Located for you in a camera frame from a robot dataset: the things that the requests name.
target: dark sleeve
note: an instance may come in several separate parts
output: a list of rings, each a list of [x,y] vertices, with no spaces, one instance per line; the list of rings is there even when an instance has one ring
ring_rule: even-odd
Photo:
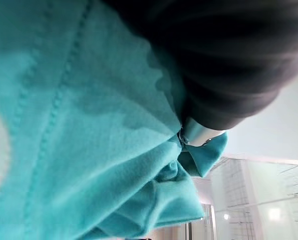
[[[298,0],[106,0],[176,59],[187,111],[229,129],[298,74]]]

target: teal fabric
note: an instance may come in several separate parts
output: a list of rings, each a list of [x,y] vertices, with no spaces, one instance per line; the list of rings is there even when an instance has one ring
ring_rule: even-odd
[[[0,0],[0,240],[134,238],[202,217],[177,160],[183,89],[172,60],[98,0]],[[204,150],[202,175],[218,158],[204,166]]]

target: white wall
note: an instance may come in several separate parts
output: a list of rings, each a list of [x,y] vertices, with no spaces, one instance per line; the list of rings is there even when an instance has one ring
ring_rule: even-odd
[[[259,204],[267,201],[279,200],[287,197],[287,193],[281,185],[281,177],[277,166],[269,163],[248,162],[249,177],[252,182],[253,197],[249,196],[250,204]],[[291,211],[288,202],[278,201],[255,206],[261,221],[264,240],[295,240],[296,231],[291,219]],[[269,219],[269,211],[279,209],[281,219],[274,221]]]
[[[213,205],[211,180],[208,178],[193,177],[193,182],[198,191],[200,203]]]
[[[226,153],[298,160],[298,79],[263,112],[229,131]]]

